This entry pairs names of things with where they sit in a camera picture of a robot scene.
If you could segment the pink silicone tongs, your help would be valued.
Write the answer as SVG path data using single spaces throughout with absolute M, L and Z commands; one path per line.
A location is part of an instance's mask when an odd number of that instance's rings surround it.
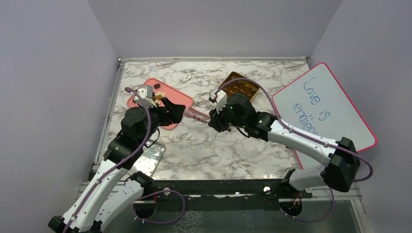
M 184 116 L 188 117 L 188 118 L 192 118 L 195 119 L 199 122 L 208 124 L 210 122 L 210 116 L 208 114 L 205 114 L 203 112 L 200 112 L 196 109 L 194 109 L 193 107 L 188 107 L 185 111 L 184 111 Z

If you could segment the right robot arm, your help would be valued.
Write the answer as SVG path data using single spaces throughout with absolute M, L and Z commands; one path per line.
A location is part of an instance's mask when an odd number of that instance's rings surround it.
M 353 142 L 306 132 L 274 114 L 257 111 L 243 94 L 220 92 L 207 124 L 185 118 L 166 133 L 165 164 L 182 180 L 283 179 L 281 193 L 329 186 L 350 190 L 360 161 Z

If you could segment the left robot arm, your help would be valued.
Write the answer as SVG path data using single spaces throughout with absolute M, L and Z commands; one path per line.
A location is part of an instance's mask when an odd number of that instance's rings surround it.
M 102 233 L 133 200 L 149 198 L 153 180 L 141 171 L 133 174 L 125 190 L 113 196 L 110 193 L 143 154 L 155 130 L 179 123 L 185 109 L 178 104 L 128 109 L 121 121 L 121 131 L 109 144 L 104 160 L 84 192 L 62 216 L 54 216 L 48 227 L 55 233 Z

